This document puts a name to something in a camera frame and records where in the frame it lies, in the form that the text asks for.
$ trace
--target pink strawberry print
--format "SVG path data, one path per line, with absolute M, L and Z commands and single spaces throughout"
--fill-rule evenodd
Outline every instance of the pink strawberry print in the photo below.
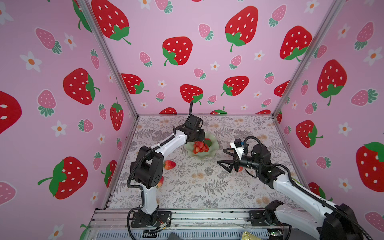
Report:
M 275 77 L 273 76 L 273 73 L 267 73 L 265 75 L 264 81 L 265 81 L 266 84 L 269 85 L 269 84 L 271 84 L 274 81 L 274 79 L 275 79 Z
M 104 104 L 102 104 L 102 103 L 99 104 L 99 112 L 100 112 L 100 117 L 103 120 L 106 120 L 107 119 L 107 110 L 105 109 Z
M 118 137 L 118 139 L 116 140 L 116 144 L 118 145 L 118 150 L 121 150 L 121 139 Z
M 55 113 L 53 110 L 56 107 L 56 100 L 48 89 L 44 89 L 41 91 L 39 96 L 37 97 L 37 103 L 39 107 L 37 108 L 40 114 L 44 117 L 52 116 Z
M 95 66 L 96 69 L 99 69 L 100 62 L 95 49 L 91 50 L 91 61 L 93 63 L 93 66 Z
M 146 67 L 151 67 L 152 66 L 152 62 L 151 62 L 151 58 L 149 57 L 148 54 L 146 54 L 145 52 L 140 52 L 140 61 L 144 64 L 144 66 Z
M 377 96 L 379 94 L 376 92 L 376 90 L 370 88 L 367 90 L 362 89 L 358 91 L 352 98 L 351 103 L 356 106 L 365 106 L 367 103 L 373 103 L 376 101 Z
M 212 95 L 208 98 L 208 104 L 209 105 L 212 105 L 215 103 L 215 101 L 217 100 L 217 96 L 216 95 Z
M 158 92 L 156 94 L 156 100 L 159 101 L 159 102 L 162 102 L 164 100 L 165 96 L 164 96 L 164 93 L 163 92 Z
M 384 232 L 384 216 L 381 216 L 378 212 L 369 212 L 365 214 L 365 220 L 377 230 Z
M 231 63 L 229 64 L 230 69 L 236 69 L 238 65 L 241 63 L 241 56 L 237 55 L 236 57 L 232 58 Z
M 211 27 L 204 23 L 199 25 L 199 33 L 200 37 L 205 38 L 206 41 L 210 41 L 214 37 L 214 32 L 211 31 Z
M 303 85 L 301 86 L 301 95 L 305 95 L 305 93 L 308 91 L 308 80 L 305 79 L 303 82 Z
M 317 104 L 316 103 L 310 103 L 305 108 L 305 113 L 306 114 L 312 114 L 313 112 L 316 112 L 316 109 L 317 109 Z
M 291 133 L 291 126 L 286 126 L 285 128 L 284 128 L 284 133 L 286 134 L 286 135 L 288 135 L 288 134 L 290 134 Z
M 164 11 L 166 14 L 172 12 L 172 2 L 168 0 L 155 0 L 156 6 L 160 11 Z
M 271 104 L 271 102 L 272 102 L 272 99 L 265 100 L 262 104 L 262 108 L 266 108 L 269 104 Z
M 318 47 L 316 49 L 316 51 L 313 54 L 313 57 L 314 58 L 321 58 L 325 54 L 326 51 L 327 51 L 327 46 L 321 45 L 320 47 Z
M 356 37 L 355 50 L 363 49 L 373 35 L 373 22 L 367 22 Z
M 195 70 L 193 70 L 193 73 L 195 74 L 195 77 L 200 79 L 204 79 L 207 77 L 203 69 L 200 69 L 200 68 L 195 68 Z
M 331 167 L 331 161 L 327 157 L 319 157 L 316 160 L 317 166 L 321 167 L 322 169 L 330 168 Z
M 16 188 L 9 182 L 0 181 L 0 206 L 12 200 L 16 193 Z
M 272 17 L 269 19 L 269 27 L 273 28 L 276 25 L 278 25 L 279 21 L 281 21 L 284 18 L 286 11 L 287 11 L 287 5 L 285 4 L 276 8 L 276 10 L 273 11 L 272 13 Z
M 93 123 L 88 119 L 81 120 L 79 121 L 78 127 L 82 132 L 90 132 L 93 129 Z
M 55 41 L 55 37 L 52 33 L 42 28 L 35 28 L 35 33 L 41 44 L 43 44 L 46 49 L 52 50 L 53 53 L 58 55 L 61 54 L 62 50 L 60 43 L 59 41 Z
M 93 159 L 93 168 L 98 170 L 101 165 L 101 153 L 97 152 Z

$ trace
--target flower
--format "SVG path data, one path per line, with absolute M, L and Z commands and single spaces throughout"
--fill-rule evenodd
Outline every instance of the flower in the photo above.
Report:
M 297 107 L 297 102 L 294 101 L 294 102 L 292 103 L 292 108 L 296 110 L 296 107 Z
M 314 8 L 317 7 L 318 5 L 320 5 L 320 3 L 318 3 L 317 0 L 309 1 L 307 2 L 307 8 L 305 9 L 304 12 L 313 13 Z
M 260 50 L 260 52 L 258 53 L 255 53 L 255 59 L 254 60 L 259 60 L 261 61 L 262 60 L 262 57 L 265 55 L 265 53 L 263 53 L 262 50 Z
M 348 132 L 352 130 L 352 128 L 348 127 L 348 123 L 345 122 L 344 124 L 339 124 L 339 134 L 342 133 L 344 136 L 348 136 Z
M 0 2 L 0 24 L 4 25 L 5 21 L 13 21 L 13 18 L 5 11 L 5 3 Z
M 109 73 L 108 74 L 108 80 L 110 83 L 113 83 L 113 76 L 112 76 L 112 73 Z
M 57 121 L 56 126 L 52 126 L 52 130 L 56 131 L 55 136 L 58 137 L 60 134 L 65 135 L 66 124 L 61 124 L 60 121 Z
M 70 46 L 70 49 L 73 50 L 73 47 L 76 47 L 76 44 L 73 41 L 73 36 L 68 36 L 67 33 L 64 33 L 65 39 L 64 42 Z
M 352 189 L 352 186 L 348 184 L 348 179 L 339 178 L 339 187 L 344 189 L 345 192 L 348 192 L 348 189 Z
M 344 24 L 343 28 L 338 31 L 339 36 L 337 39 L 339 40 L 340 38 L 345 38 L 350 28 L 351 26 L 347 26 L 347 24 Z
M 308 169 L 309 167 L 309 163 L 307 162 L 307 160 L 303 160 L 303 167 L 305 167 L 305 169 Z
M 42 63 L 40 59 L 35 58 L 31 51 L 28 52 L 28 56 L 20 55 L 20 58 L 26 62 L 25 68 L 31 70 L 32 68 L 40 72 L 39 65 Z
M 305 69 L 308 70 L 308 67 L 310 66 L 311 62 L 308 62 L 307 65 L 305 66 Z
M 214 63 L 211 64 L 211 70 L 216 70 L 220 67 L 219 64 L 217 64 L 217 62 L 215 61 Z
M 105 143 L 105 135 L 101 134 L 100 133 L 100 137 L 97 138 L 97 140 L 99 140 L 99 145 L 101 145 L 102 143 Z
M 259 98 L 261 95 L 263 95 L 262 93 L 260 93 L 260 91 L 258 91 L 257 93 L 254 93 L 254 98 Z
M 90 201 L 92 202 L 92 205 L 98 200 L 98 198 L 97 198 L 98 194 L 99 194 L 99 192 L 93 192 L 93 195 L 90 199 Z
M 151 2 L 152 0 L 139 0 L 139 2 L 141 3 L 140 6 L 141 6 L 141 9 L 143 8 L 147 8 L 149 10 L 149 3 Z
M 63 235 L 63 232 L 62 232 L 63 227 L 64 227 L 64 224 L 62 224 L 60 227 L 56 225 L 53 228 L 53 233 L 49 235 L 48 239 L 56 240 L 58 237 Z
M 376 60 L 382 59 L 383 55 L 380 54 L 382 47 L 379 47 L 376 50 L 370 49 L 368 51 L 368 57 L 366 57 L 363 62 L 368 62 L 370 66 L 373 65 L 373 63 Z
M 159 84 L 158 84 L 158 86 L 161 86 L 162 88 L 164 88 L 164 86 L 166 86 L 165 81 L 164 81 L 164 80 L 163 80 L 163 81 L 160 81 L 160 80 L 159 80 Z
M 364 5 L 368 4 L 369 6 L 372 6 L 372 4 L 375 2 L 375 0 L 365 0 Z

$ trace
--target red strawberry print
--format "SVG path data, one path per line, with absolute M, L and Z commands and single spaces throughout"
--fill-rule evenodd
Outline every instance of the red strawberry print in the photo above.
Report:
M 53 109 L 56 107 L 56 100 L 51 91 L 48 89 L 41 91 L 37 97 L 37 103 L 39 104 L 37 109 L 42 116 L 49 117 L 55 113 Z
M 195 68 L 193 73 L 195 74 L 195 77 L 200 78 L 200 79 L 204 79 L 207 77 L 207 75 L 205 74 L 203 69 Z
M 282 119 L 283 119 L 283 114 L 281 113 L 281 110 L 280 110 L 279 114 L 277 114 L 276 120 L 280 124 Z
M 384 232 L 384 215 L 382 216 L 378 212 L 369 212 L 365 214 L 365 220 L 377 230 Z
M 301 86 L 301 95 L 304 96 L 307 91 L 308 91 L 308 80 L 305 79 L 303 82 L 303 85 Z
M 313 192 L 314 194 L 326 199 L 325 197 L 325 193 L 324 191 L 321 189 L 321 187 L 319 187 L 319 185 L 317 185 L 316 183 L 314 182 L 310 182 L 308 184 L 308 186 L 310 187 L 310 190 L 311 192 Z
M 155 0 L 156 6 L 160 11 L 164 11 L 166 14 L 172 12 L 172 2 L 168 0 Z
M 129 22 L 124 13 L 107 0 L 92 0 L 92 11 L 100 30 L 107 38 L 119 41 L 129 35 Z
M 192 41 L 185 37 L 168 38 L 163 42 L 163 55 L 167 60 L 164 62 L 164 66 L 167 61 L 173 65 L 185 64 L 192 51 Z
M 100 111 L 100 117 L 103 119 L 103 120 L 106 120 L 107 119 L 107 110 L 105 109 L 104 107 L 104 104 L 99 104 L 99 111 Z
M 88 31 L 92 32 L 92 30 L 91 30 L 87 20 L 84 17 L 84 14 L 83 14 L 83 12 L 82 12 L 82 10 L 81 10 L 77 0 L 72 0 L 72 4 L 73 4 L 73 8 L 74 8 L 74 11 L 75 11 L 76 15 L 80 18 L 79 24 L 78 24 L 78 28 L 80 29 L 80 23 L 83 23 L 83 26 L 85 27 L 85 29 L 87 29 Z
M 144 66 L 146 67 L 151 67 L 152 66 L 152 62 L 151 62 L 151 58 L 149 57 L 148 54 L 146 54 L 145 52 L 140 52 L 140 61 L 144 64 Z
M 98 170 L 101 165 L 101 153 L 97 152 L 93 159 L 93 168 Z
M 217 109 L 215 111 L 212 111 L 211 114 L 227 114 L 227 112 L 224 111 L 225 107 L 223 107 L 223 110 Z
M 111 121 L 113 128 L 118 131 L 121 128 L 122 120 L 124 118 L 124 112 L 120 104 L 118 104 L 118 98 L 116 97 L 116 102 L 112 104 L 109 111 L 111 116 Z
M 313 54 L 313 57 L 314 58 L 321 58 L 325 54 L 326 51 L 327 51 L 327 46 L 321 45 L 320 47 L 318 47 L 316 49 L 316 51 Z
M 79 121 L 78 126 L 79 130 L 82 132 L 90 132 L 93 129 L 93 123 L 88 119 Z
M 243 46 L 249 43 L 256 32 L 259 12 L 254 6 L 248 6 L 233 16 L 225 26 L 227 41 L 233 45 Z
M 66 199 L 82 187 L 88 178 L 84 165 L 74 157 L 66 157 L 53 169 L 53 177 L 45 178 L 37 183 L 51 179 L 49 190 L 57 199 Z
M 122 143 L 121 143 L 121 140 L 120 140 L 119 137 L 118 137 L 118 139 L 116 140 L 116 144 L 118 145 L 118 150 L 121 150 Z
M 114 174 L 115 169 L 116 169 L 116 165 L 117 165 L 117 162 L 115 160 L 112 160 L 110 163 L 108 163 L 108 165 L 105 169 L 105 173 L 103 173 L 103 171 L 101 170 L 101 173 L 105 175 L 104 176 L 104 183 L 105 183 L 105 186 L 107 186 L 107 187 L 109 187 L 109 184 L 111 183 L 113 174 Z
M 271 104 L 272 99 L 267 99 L 262 103 L 262 108 L 266 108 L 269 104 Z
M 0 181 L 0 206 L 6 204 L 16 196 L 17 190 L 12 184 Z
M 331 104 L 333 95 L 339 94 L 347 82 L 347 73 L 335 59 L 325 63 L 319 81 L 317 82 L 317 92 L 323 98 L 329 97 L 328 106 Z
M 78 68 L 68 74 L 63 81 L 65 93 L 84 105 L 92 103 L 96 96 L 95 89 L 100 91 L 100 89 L 93 84 L 91 76 L 82 68 Z
M 364 144 L 356 152 L 356 164 L 363 184 L 376 192 L 384 192 L 384 145 Z
M 255 114 L 271 114 L 271 110 L 265 109 Z
M 126 73 L 122 73 L 121 76 L 129 93 L 139 94 L 142 91 L 149 92 L 149 90 L 144 90 L 144 82 L 138 76 Z
M 317 128 L 311 120 L 305 120 L 296 126 L 296 135 L 304 147 L 312 147 L 316 143 Z
M 373 29 L 373 22 L 367 22 L 365 26 L 360 30 L 359 34 L 356 36 L 356 51 L 363 49 L 368 44 L 368 40 L 373 35 Z
M 177 114 L 174 108 L 166 108 L 163 111 L 159 112 L 159 114 Z
M 244 91 L 248 83 L 249 78 L 246 76 L 236 76 L 227 78 L 223 84 L 224 92 L 220 96 L 223 96 L 224 93 L 226 93 L 228 96 L 239 95 Z
M 204 23 L 199 25 L 199 34 L 200 37 L 205 38 L 206 41 L 210 41 L 214 37 L 214 32 L 211 31 L 211 27 Z
M 365 106 L 367 103 L 376 101 L 378 95 L 376 90 L 372 88 L 368 89 L 368 91 L 362 89 L 351 98 L 351 103 L 356 106 Z
M 269 27 L 275 27 L 276 25 L 278 25 L 279 21 L 284 18 L 286 11 L 287 5 L 285 4 L 276 8 L 276 10 L 272 13 L 272 17 L 269 19 Z
M 277 87 L 275 88 L 275 90 L 273 91 L 273 93 L 274 93 L 276 96 L 282 97 L 282 96 L 283 96 L 283 93 L 284 93 L 284 91 L 285 91 L 285 89 L 286 89 L 287 86 L 288 86 L 288 83 L 289 83 L 289 80 L 286 81 L 285 83 L 280 84 L 279 86 L 277 86 Z
M 165 96 L 164 96 L 164 93 L 163 92 L 158 92 L 156 94 L 156 100 L 159 101 L 159 102 L 162 102 L 164 100 Z
M 161 176 L 161 179 L 160 179 L 159 183 L 157 184 L 156 188 L 163 186 L 163 183 L 164 183 L 164 177 Z
M 14 125 L 22 115 L 22 108 L 11 95 L 0 91 L 0 134 Z
M 273 75 L 273 73 L 267 73 L 265 75 L 264 82 L 269 85 L 274 81 L 274 79 L 275 79 L 275 76 Z
M 212 95 L 212 96 L 210 96 L 209 98 L 208 98 L 208 104 L 209 105 L 212 105 L 212 104 L 214 104 L 215 103 L 215 101 L 217 100 L 217 96 L 216 95 Z
M 291 133 L 291 126 L 286 126 L 286 127 L 284 128 L 284 133 L 285 133 L 286 135 L 290 134 L 290 133 Z
M 53 53 L 58 55 L 61 54 L 62 50 L 60 43 L 59 41 L 55 41 L 55 37 L 52 33 L 42 28 L 35 28 L 35 33 L 41 44 L 43 44 L 46 49 L 52 50 Z
M 184 84 L 180 86 L 180 93 L 184 101 L 187 103 L 193 101 L 193 103 L 199 102 L 201 105 L 200 99 L 203 98 L 203 90 L 201 88 L 189 84 Z
M 305 108 L 305 113 L 306 114 L 312 114 L 313 112 L 316 112 L 316 109 L 317 109 L 317 104 L 316 103 L 310 103 Z
M 166 160 L 164 162 L 164 169 L 170 170 L 172 168 L 176 167 L 176 163 L 174 161 Z
M 301 61 L 298 56 L 301 56 L 307 50 L 312 41 L 312 35 L 302 26 L 295 26 L 285 35 L 283 44 L 280 48 L 280 58 L 292 60 L 296 58 Z
M 321 167 L 322 169 L 330 168 L 331 167 L 331 161 L 327 157 L 319 157 L 316 160 L 317 166 Z
M 241 56 L 237 55 L 236 57 L 232 58 L 231 63 L 229 64 L 230 69 L 236 69 L 238 65 L 241 63 Z
M 93 66 L 96 69 L 99 69 L 100 62 L 99 62 L 99 58 L 97 56 L 98 55 L 97 55 L 95 49 L 92 49 L 91 50 L 91 62 L 93 63 Z

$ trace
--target scalloped bowl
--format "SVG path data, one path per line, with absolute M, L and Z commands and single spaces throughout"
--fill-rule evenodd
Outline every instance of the scalloped bowl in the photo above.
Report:
M 199 160 L 203 160 L 206 157 L 215 156 L 216 151 L 218 150 L 218 142 L 217 142 L 216 136 L 210 132 L 205 132 L 205 138 L 209 138 L 212 141 L 212 145 L 209 147 L 209 151 L 208 152 L 198 152 L 195 154 L 195 153 L 193 153 L 193 145 L 195 143 L 189 142 L 185 145 L 185 148 L 187 149 L 189 156 L 197 157 Z

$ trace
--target pink wall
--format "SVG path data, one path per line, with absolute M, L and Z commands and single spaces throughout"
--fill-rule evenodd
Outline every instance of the pink wall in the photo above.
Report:
M 78 23 L 70 0 L 0 2 L 0 239 L 80 239 L 107 191 L 101 170 L 119 159 L 117 138 L 124 146 L 132 126 L 93 34 Z M 88 74 L 100 89 L 93 101 Z M 118 131 L 110 119 L 115 97 L 124 113 Z
M 383 8 L 382 1 L 345 3 L 280 124 L 312 190 L 318 185 L 327 199 L 352 207 L 374 239 L 384 239 Z
M 309 45 L 310 35 L 315 35 L 332 2 L 89 1 L 120 72 L 129 74 L 125 75 L 126 83 L 139 114 L 158 114 L 165 108 L 187 113 L 193 95 L 201 102 L 194 106 L 196 113 L 223 107 L 228 113 L 273 111 L 280 100 L 275 93 L 282 93 L 278 92 L 280 87 L 285 89 L 285 82 L 298 65 L 296 58 L 284 58 L 291 53 L 291 47 L 302 49 Z M 242 35 L 240 39 L 232 36 L 236 32 Z M 224 83 L 230 87 L 234 84 L 235 89 L 226 89 L 233 96 L 227 95 Z M 181 86 L 186 93 L 181 94 Z

